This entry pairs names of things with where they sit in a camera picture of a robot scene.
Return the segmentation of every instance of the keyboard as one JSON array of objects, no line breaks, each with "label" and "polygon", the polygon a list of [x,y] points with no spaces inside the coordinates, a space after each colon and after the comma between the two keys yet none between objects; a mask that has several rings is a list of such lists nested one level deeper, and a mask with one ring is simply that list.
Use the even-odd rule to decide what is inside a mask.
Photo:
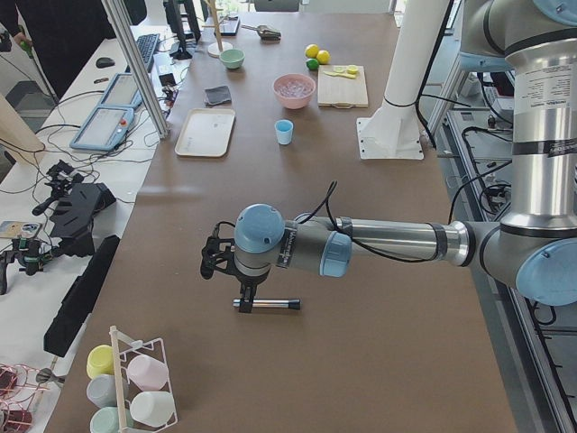
[{"label": "keyboard", "polygon": [[[147,71],[151,71],[152,63],[154,63],[154,52],[156,51],[156,46],[159,44],[160,35],[157,33],[143,34],[139,36],[136,40],[136,46],[138,51],[141,52],[142,61]],[[126,68],[126,72],[130,72],[130,67]]]}]

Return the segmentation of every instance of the computer mouse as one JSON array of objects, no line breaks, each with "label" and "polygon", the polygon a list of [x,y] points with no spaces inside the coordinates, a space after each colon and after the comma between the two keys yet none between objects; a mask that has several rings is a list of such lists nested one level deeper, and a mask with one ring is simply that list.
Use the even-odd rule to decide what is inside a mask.
[{"label": "computer mouse", "polygon": [[98,60],[96,60],[96,67],[99,69],[102,68],[109,68],[111,66],[114,66],[116,63],[114,62],[114,60],[110,59],[109,57],[100,57],[98,58]]}]

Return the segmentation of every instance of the person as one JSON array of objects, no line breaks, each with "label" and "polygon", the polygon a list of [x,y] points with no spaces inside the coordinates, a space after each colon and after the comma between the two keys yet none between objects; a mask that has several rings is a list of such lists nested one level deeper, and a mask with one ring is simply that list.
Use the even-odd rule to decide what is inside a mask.
[{"label": "person", "polygon": [[[18,24],[18,12],[29,35]],[[114,37],[100,0],[0,0],[0,23],[33,46],[46,79],[62,97],[103,39]]]}]

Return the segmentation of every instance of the lime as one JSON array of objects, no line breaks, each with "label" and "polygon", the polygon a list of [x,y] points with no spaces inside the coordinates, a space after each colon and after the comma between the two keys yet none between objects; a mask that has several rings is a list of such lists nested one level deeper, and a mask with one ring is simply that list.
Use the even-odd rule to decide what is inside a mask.
[{"label": "lime", "polygon": [[309,68],[310,70],[317,70],[318,69],[318,60],[317,59],[307,60],[307,68]]},{"label": "lime", "polygon": [[327,50],[321,50],[316,55],[316,59],[321,65],[326,65],[331,60],[331,54]]},{"label": "lime", "polygon": [[311,43],[310,45],[307,45],[307,47],[305,48],[305,55],[310,59],[314,59],[318,54],[318,50],[319,50],[318,45],[316,45],[315,43]]}]

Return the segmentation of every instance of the small white plate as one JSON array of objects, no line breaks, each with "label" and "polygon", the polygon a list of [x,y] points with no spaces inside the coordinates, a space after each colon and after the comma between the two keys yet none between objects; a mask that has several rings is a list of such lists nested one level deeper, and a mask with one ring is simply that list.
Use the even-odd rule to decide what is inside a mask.
[{"label": "small white plate", "polygon": [[223,156],[228,149],[234,115],[234,110],[227,108],[193,108],[188,112],[175,152],[179,156]]}]

